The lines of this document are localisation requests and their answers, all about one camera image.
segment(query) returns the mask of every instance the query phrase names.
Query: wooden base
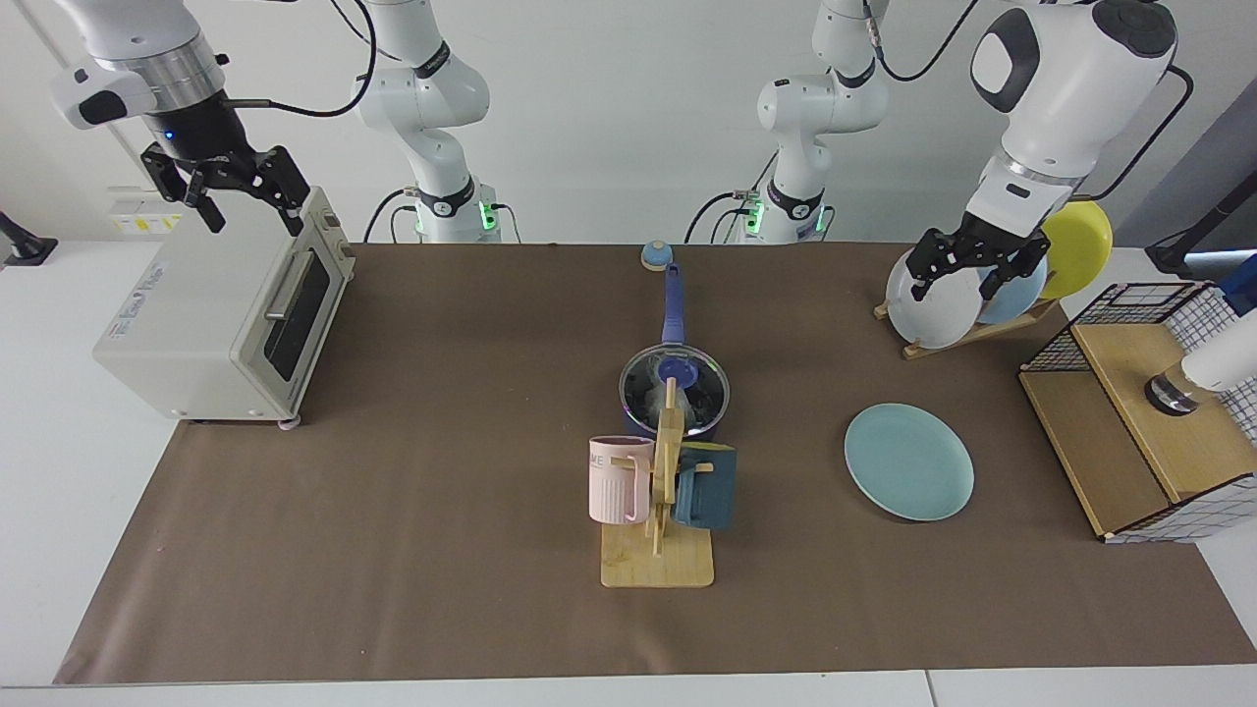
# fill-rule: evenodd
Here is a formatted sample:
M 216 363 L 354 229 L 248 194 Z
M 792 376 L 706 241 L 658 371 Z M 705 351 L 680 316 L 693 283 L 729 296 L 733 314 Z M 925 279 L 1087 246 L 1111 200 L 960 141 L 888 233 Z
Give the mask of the wooden base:
M 602 526 L 602 586 L 699 589 L 715 581 L 710 531 L 667 523 L 656 556 L 649 527 Z
M 1057 299 L 1040 299 L 1038 302 L 1035 303 L 1033 307 L 1027 309 L 1024 315 L 1014 320 L 1009 320 L 999 325 L 973 325 L 973 328 L 969 330 L 969 333 L 964 335 L 964 338 L 944 348 L 924 348 L 920 345 L 920 342 L 909 343 L 908 346 L 904 347 L 903 356 L 909 361 L 916 359 L 924 359 L 925 356 L 931 356 L 941 351 L 950 351 L 952 348 L 959 348 L 960 346 L 964 346 L 967 343 L 983 341 L 985 338 L 992 338 L 1003 333 L 1017 331 L 1019 328 L 1026 328 L 1028 326 L 1038 323 L 1038 321 L 1042 320 L 1057 302 L 1058 302 Z M 882 302 L 881 304 L 874 307 L 872 316 L 876 320 L 889 318 L 890 312 L 887 309 L 887 303 Z

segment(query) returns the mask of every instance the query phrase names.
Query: dark teal mug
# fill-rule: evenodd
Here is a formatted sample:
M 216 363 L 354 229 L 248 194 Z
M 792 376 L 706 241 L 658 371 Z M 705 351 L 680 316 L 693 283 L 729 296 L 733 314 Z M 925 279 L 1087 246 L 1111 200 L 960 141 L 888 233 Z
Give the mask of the dark teal mug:
M 698 470 L 710 464 L 711 470 Z M 709 442 L 681 444 L 672 520 L 683 526 L 724 530 L 733 521 L 733 489 L 738 450 Z

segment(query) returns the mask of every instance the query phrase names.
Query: wooden box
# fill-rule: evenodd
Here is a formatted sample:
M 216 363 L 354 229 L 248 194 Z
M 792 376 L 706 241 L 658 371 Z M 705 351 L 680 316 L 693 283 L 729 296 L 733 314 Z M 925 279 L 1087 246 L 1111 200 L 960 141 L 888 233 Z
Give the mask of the wooden box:
M 1114 286 L 1022 366 L 1096 537 L 1190 542 L 1257 516 L 1257 382 L 1184 418 L 1144 395 L 1236 318 L 1212 286 Z

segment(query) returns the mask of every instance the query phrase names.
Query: ceramic plate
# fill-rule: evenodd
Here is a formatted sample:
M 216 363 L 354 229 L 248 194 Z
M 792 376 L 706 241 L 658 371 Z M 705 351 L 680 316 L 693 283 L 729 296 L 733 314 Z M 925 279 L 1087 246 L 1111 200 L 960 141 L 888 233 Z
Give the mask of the ceramic plate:
M 911 405 L 874 405 L 843 442 L 847 469 L 874 503 L 910 521 L 941 521 L 973 494 L 973 462 L 943 420 Z
M 1043 221 L 1052 242 L 1047 268 L 1052 273 L 1042 297 L 1060 299 L 1091 284 L 1112 253 L 1112 225 L 1095 201 L 1072 201 Z
M 978 270 L 965 268 L 936 279 L 920 302 L 913 298 L 913 284 L 904 253 L 886 282 L 886 311 L 904 341 L 923 348 L 947 348 L 969 333 L 982 309 Z
M 987 279 L 987 276 L 993 269 L 979 268 L 978 278 Z M 1006 282 L 999 288 L 999 292 L 996 292 L 991 303 L 978 315 L 978 323 L 1002 325 L 1024 315 L 1035 306 L 1035 302 L 1038 302 L 1038 296 L 1042 294 L 1045 284 L 1047 284 L 1047 258 L 1038 262 L 1038 267 L 1035 268 L 1035 272 L 1029 277 L 1013 278 Z

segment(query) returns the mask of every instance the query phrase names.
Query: white table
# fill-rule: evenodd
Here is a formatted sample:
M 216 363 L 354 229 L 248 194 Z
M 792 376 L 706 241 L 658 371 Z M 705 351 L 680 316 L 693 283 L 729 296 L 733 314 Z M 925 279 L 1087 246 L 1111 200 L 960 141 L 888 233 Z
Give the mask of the white table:
M 175 423 L 91 357 L 104 323 L 156 249 L 151 243 L 63 243 L 45 267 L 0 272 L 0 684 L 45 686 L 52 679 L 173 431 Z M 1155 276 L 1139 252 L 1117 252 L 1102 282 L 1164 279 Z M 1071 298 L 1067 312 L 1090 298 Z M 1257 635 L 1257 527 L 1236 528 L 1202 550 L 1249 637 Z M 667 696 L 665 703 L 729 706 L 1091 703 L 1076 699 L 1085 694 L 1105 696 L 1096 704 L 1138 698 L 1141 706 L 1156 706 L 1182 703 L 1178 692 L 1159 686 L 1183 684 L 1197 686 L 1197 697 L 1213 694 L 1224 703 L 1223 696 L 1254 693 L 1257 667 L 34 687 L 0 689 L 0 707 L 593 701 L 610 707 L 660 693 Z

